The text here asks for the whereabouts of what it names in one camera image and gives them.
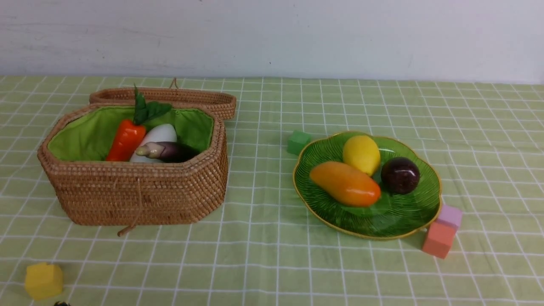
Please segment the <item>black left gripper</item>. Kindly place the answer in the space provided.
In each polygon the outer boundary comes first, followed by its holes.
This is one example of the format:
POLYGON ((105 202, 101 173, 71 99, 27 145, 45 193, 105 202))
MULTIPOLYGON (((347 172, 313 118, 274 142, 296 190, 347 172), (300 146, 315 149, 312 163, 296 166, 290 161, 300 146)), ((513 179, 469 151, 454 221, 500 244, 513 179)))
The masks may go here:
POLYGON ((56 301, 53 306, 71 306, 68 302, 65 301, 56 301))

